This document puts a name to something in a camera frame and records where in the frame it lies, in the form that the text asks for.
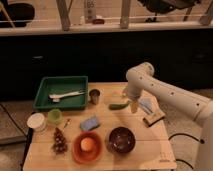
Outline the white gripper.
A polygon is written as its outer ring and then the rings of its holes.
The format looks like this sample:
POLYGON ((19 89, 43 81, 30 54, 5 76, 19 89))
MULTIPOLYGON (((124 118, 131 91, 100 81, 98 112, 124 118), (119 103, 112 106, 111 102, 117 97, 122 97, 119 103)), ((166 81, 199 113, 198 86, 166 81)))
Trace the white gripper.
POLYGON ((141 92, 142 90, 140 88, 137 88, 131 84, 128 84, 123 90, 125 96, 132 100, 130 102, 130 109, 132 113, 136 113, 138 111, 139 103, 137 100, 141 97, 141 92))

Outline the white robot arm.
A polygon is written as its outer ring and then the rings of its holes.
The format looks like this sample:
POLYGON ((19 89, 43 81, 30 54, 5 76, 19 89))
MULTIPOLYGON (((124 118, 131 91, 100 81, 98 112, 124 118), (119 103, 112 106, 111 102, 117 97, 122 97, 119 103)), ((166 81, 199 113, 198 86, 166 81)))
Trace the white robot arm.
POLYGON ((137 101, 145 90, 190 116, 202 127, 194 171, 213 171, 213 99, 167 84, 153 77, 154 67, 141 63, 126 72, 126 96, 137 101))

